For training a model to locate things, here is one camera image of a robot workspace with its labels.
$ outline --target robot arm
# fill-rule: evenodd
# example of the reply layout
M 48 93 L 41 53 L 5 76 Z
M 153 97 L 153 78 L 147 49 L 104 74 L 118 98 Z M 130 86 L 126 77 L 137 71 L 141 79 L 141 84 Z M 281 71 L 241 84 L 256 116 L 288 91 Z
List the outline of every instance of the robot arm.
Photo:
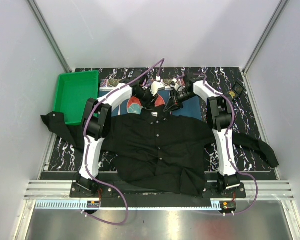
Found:
M 157 92 L 165 89 L 164 84 L 158 81 L 155 81 L 151 88 L 144 87 L 147 82 L 146 76 L 132 85 L 127 85 L 127 82 L 136 79 L 141 74 L 141 71 L 136 70 L 132 78 L 119 83 L 114 90 L 103 97 L 88 99 L 85 105 L 82 117 L 83 127 L 85 127 L 96 104 L 102 102 L 95 112 L 95 114 L 99 114 L 99 117 L 93 116 L 88 124 L 86 137 L 84 138 L 82 166 L 76 178 L 79 186 L 91 192 L 95 192 L 98 186 L 88 172 L 93 177 L 99 174 L 100 151 L 105 137 L 109 134 L 111 128 L 112 111 L 132 96 L 139 98 L 143 106 L 154 105 L 155 100 L 158 98 Z
M 193 84 L 193 92 L 207 104 L 207 123 L 214 134 L 219 155 L 219 191 L 237 188 L 240 186 L 240 180 L 237 171 L 233 167 L 233 165 L 236 166 L 236 163 L 232 143 L 232 129 L 227 132 L 229 149 L 227 149 L 226 144 L 226 131 L 232 118 L 231 108 L 227 101 L 221 97 L 223 93 L 216 91 L 204 80 L 196 81 Z
M 227 131 L 232 119 L 231 106 L 221 97 L 224 94 L 211 87 L 205 79 L 193 74 L 187 74 L 183 77 L 183 81 L 184 86 L 182 87 L 176 89 L 176 81 L 174 82 L 174 86 L 171 86 L 170 98 L 164 110 L 170 112 L 183 108 L 182 102 L 195 96 L 201 97 L 206 102 L 206 119 L 216 139 L 219 155 L 218 192 L 224 193 L 230 189 L 234 190 L 240 186 L 240 180 L 234 168 L 236 164 L 234 161 L 234 149 L 232 147 L 233 130 L 229 129 Z M 233 89 L 229 94 L 225 94 L 225 96 L 232 102 L 232 98 L 239 97 L 243 90 L 244 87 L 236 82 Z

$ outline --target cable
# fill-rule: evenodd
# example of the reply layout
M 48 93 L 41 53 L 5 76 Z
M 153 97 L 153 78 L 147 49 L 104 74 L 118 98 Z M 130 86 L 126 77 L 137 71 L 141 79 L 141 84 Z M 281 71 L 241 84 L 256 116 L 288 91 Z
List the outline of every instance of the cable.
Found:
M 152 67 L 150 67 L 147 71 L 145 71 L 145 72 L 142 73 L 140 76 L 138 76 L 136 79 L 130 81 L 129 83 L 125 84 L 124 86 L 122 86 L 122 87 L 120 87 L 120 88 L 116 88 L 116 89 L 112 90 L 110 93 L 108 93 L 108 94 L 106 95 L 106 97 L 105 97 L 104 99 L 102 99 L 100 102 L 98 102 L 98 103 L 94 106 L 93 110 L 91 111 L 91 113 L 90 113 L 90 115 L 89 115 L 89 117 L 88 117 L 88 119 L 87 119 L 87 121 L 86 121 L 86 124 L 85 124 L 85 126 L 84 126 L 84 129 L 83 129 L 83 136 L 87 139 L 87 141 L 88 141 L 88 143 L 89 143 L 88 146 L 86 147 L 86 153 L 85 153 L 85 158 L 84 158 L 85 170 L 86 170 L 87 174 L 89 175 L 89 177 L 92 178 L 95 182 L 97 182 L 97 183 L 99 183 L 99 184 L 102 184 L 102 185 L 105 185 L 105 186 L 108 186 L 108 187 L 110 187 L 110 188 L 113 188 L 114 190 L 116 190 L 116 191 L 119 193 L 119 195 L 122 197 L 123 202 L 124 202 L 124 206 L 125 206 L 125 217 L 124 217 L 124 220 L 121 221 L 121 222 L 110 222 L 110 221 L 106 221 L 106 220 L 100 219 L 100 218 L 98 218 L 98 217 L 96 217 L 96 216 L 93 216 L 93 215 L 91 215 L 91 214 L 88 214 L 88 215 L 86 215 L 86 216 L 89 216 L 89 217 L 91 217 L 91 218 L 93 218 L 93 219 L 95 219 L 95 220 L 98 220 L 98 221 L 102 222 L 102 223 L 110 224 L 110 225 L 115 225 L 115 226 L 123 225 L 123 224 L 127 221 L 128 216 L 129 216 L 128 203 L 127 203 L 127 200 L 126 200 L 125 196 L 123 195 L 123 193 L 122 193 L 117 187 L 115 187 L 114 185 L 111 185 L 111 184 L 109 184 L 109 183 L 106 183 L 106 182 L 103 182 L 103 181 L 100 181 L 100 180 L 96 179 L 96 178 L 91 174 L 91 172 L 90 172 L 89 169 L 88 169 L 88 152 L 89 152 L 89 148 L 90 148 L 91 142 L 90 142 L 90 139 L 87 137 L 87 130 L 88 130 L 88 125 L 89 125 L 89 123 L 90 123 L 90 121 L 91 121 L 91 119 L 92 119 L 92 117 L 93 117 L 95 111 L 98 109 L 98 107 L 100 106 L 100 104 L 102 104 L 104 101 L 106 101 L 112 94 L 114 94 L 115 92 L 120 91 L 121 89 L 123 89 L 123 88 L 125 88 L 125 87 L 127 87 L 127 86 L 129 86 L 129 85 L 131 85 L 131 84 L 133 84 L 133 83 L 135 83 L 135 82 L 138 81 L 140 78 L 142 78 L 144 75 L 146 75 L 147 73 L 149 73 L 149 72 L 150 72 L 153 68 L 155 68 L 157 65 L 161 64 L 161 65 L 160 65 L 160 68 L 159 68 L 159 71 L 158 71 L 158 76 L 159 76 L 159 75 L 160 75 L 160 72 L 161 72 L 161 67 L 162 67 L 162 65 L 164 64 L 164 61 L 165 61 L 164 58 L 161 59 L 161 60 L 160 60 L 159 62 L 157 62 L 155 65 L 153 65 Z
M 203 84 L 206 84 L 207 75 L 205 75 L 205 74 L 203 74 L 203 73 L 194 73 L 193 75 L 204 76 Z
M 174 79 L 178 80 L 178 79 L 183 79 L 186 75 L 181 75 L 181 76 L 177 76 Z
M 165 61 L 165 59 L 164 59 L 164 58 L 160 60 L 160 62 L 161 62 L 161 65 L 160 65 L 160 67 L 159 67 L 159 70 L 158 70 L 158 73 L 157 73 L 157 76 L 159 76 L 159 77 L 160 77 L 161 68 L 162 68 L 162 65 L 164 64 L 164 61 Z

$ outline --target gray wall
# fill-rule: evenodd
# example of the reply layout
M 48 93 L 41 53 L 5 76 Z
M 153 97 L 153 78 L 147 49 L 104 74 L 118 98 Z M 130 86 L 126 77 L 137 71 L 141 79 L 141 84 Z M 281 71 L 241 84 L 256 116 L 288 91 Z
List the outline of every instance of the gray wall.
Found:
M 280 0 L 36 0 L 71 68 L 243 67 Z
M 300 0 L 290 1 L 248 72 L 279 171 L 300 212 Z
M 0 0 L 0 240 L 8 239 L 30 179 L 38 176 L 63 73 L 25 0 Z

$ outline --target table surface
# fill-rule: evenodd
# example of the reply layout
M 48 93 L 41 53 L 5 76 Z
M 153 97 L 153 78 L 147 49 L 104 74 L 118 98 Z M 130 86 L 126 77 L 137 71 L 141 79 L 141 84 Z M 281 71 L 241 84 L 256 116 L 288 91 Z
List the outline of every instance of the table surface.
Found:
M 134 68 L 79 68 L 76 72 L 99 70 L 99 79 L 101 80 L 100 94 L 106 94 L 105 91 L 111 91 L 117 86 L 121 79 L 132 74 Z M 148 74 L 150 81 L 155 78 L 157 69 Z M 163 68 L 161 79 L 166 87 L 175 76 L 181 76 L 184 73 L 205 73 L 208 83 L 220 92 L 228 92 L 236 81 L 245 85 L 240 69 L 237 67 L 176 67 Z M 195 115 L 206 121 L 206 103 L 198 98 L 198 104 L 195 110 L 183 108 L 181 115 L 194 117 Z M 247 91 L 242 96 L 234 100 L 233 107 L 235 111 L 235 124 L 233 130 L 237 133 L 245 133 L 255 139 L 260 139 L 255 114 L 250 104 Z M 250 172 L 269 172 L 271 168 L 256 154 L 253 150 L 244 150 L 242 147 L 234 147 L 236 164 L 240 171 Z M 112 160 L 116 157 L 111 152 L 103 151 L 100 156 L 100 172 L 116 171 Z M 215 144 L 207 146 L 205 149 L 206 171 L 214 172 L 219 167 L 219 158 Z M 83 154 L 72 145 L 57 137 L 52 151 L 49 172 L 77 172 L 82 165 Z
M 239 211 L 246 201 L 237 203 Z M 129 211 L 125 225 L 113 226 L 84 217 L 78 210 L 35 209 L 28 240 L 289 240 L 279 201 L 258 201 L 247 212 L 223 217 L 211 211 Z M 120 222 L 123 210 L 99 210 L 101 219 Z

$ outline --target aluminum frame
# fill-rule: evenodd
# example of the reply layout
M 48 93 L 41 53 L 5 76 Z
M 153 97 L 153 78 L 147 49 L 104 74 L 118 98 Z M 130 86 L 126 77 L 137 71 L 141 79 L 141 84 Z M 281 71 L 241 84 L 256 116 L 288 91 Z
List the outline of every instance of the aluminum frame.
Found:
M 283 13 L 285 7 L 287 6 L 288 2 L 290 0 L 281 0 L 278 4 L 278 6 L 276 7 L 269 23 L 267 24 L 267 26 L 265 27 L 265 30 L 263 31 L 258 43 L 256 44 L 248 62 L 246 63 L 245 67 L 243 68 L 243 72 L 246 74 L 250 67 L 252 66 L 252 64 L 254 63 L 257 55 L 259 54 L 261 48 L 263 47 L 264 43 L 266 42 L 269 34 L 271 33 L 271 31 L 273 30 L 273 28 L 275 27 L 277 20 L 279 19 L 279 17 L 281 16 L 281 14 Z
M 255 197 L 256 186 L 253 181 L 242 181 L 245 185 L 245 190 L 247 198 L 237 199 L 238 204 L 241 201 L 249 201 Z M 300 216 L 296 203 L 291 191 L 291 187 L 288 181 L 258 181 L 259 194 L 257 201 L 280 201 L 284 210 L 285 217 L 288 222 L 288 226 L 291 232 L 291 235 L 294 240 L 300 239 Z M 85 200 L 94 200 L 98 201 L 99 198 L 70 198 L 72 181 L 70 180 L 33 180 L 29 182 L 27 191 L 23 200 L 23 211 L 22 215 L 19 217 L 19 222 L 13 236 L 15 240 L 25 240 L 30 225 L 30 221 L 36 208 L 36 203 L 40 200 L 55 200 L 58 203 L 64 203 L 65 201 L 75 202 Z M 216 204 L 221 199 L 212 199 L 214 204 Z M 105 208 L 104 210 L 124 210 L 124 208 Z M 139 211 L 162 211 L 163 209 L 155 208 L 130 208 L 129 210 L 139 210 Z M 181 211 L 179 208 L 165 208 L 165 211 Z M 182 211 L 194 211 L 203 209 L 198 208 L 194 209 L 192 207 L 183 208 Z
M 43 33 L 45 34 L 46 38 L 48 39 L 55 55 L 57 56 L 58 60 L 60 61 L 60 64 L 62 65 L 64 71 L 66 73 L 71 73 L 72 69 L 68 65 L 65 56 L 62 54 L 54 36 L 52 35 L 52 33 L 48 27 L 48 24 L 42 14 L 42 12 L 40 11 L 38 4 L 36 3 L 36 0 L 26 0 L 26 1 L 28 2 L 35 18 L 37 19 L 38 23 L 40 24 L 40 27 L 41 27 Z

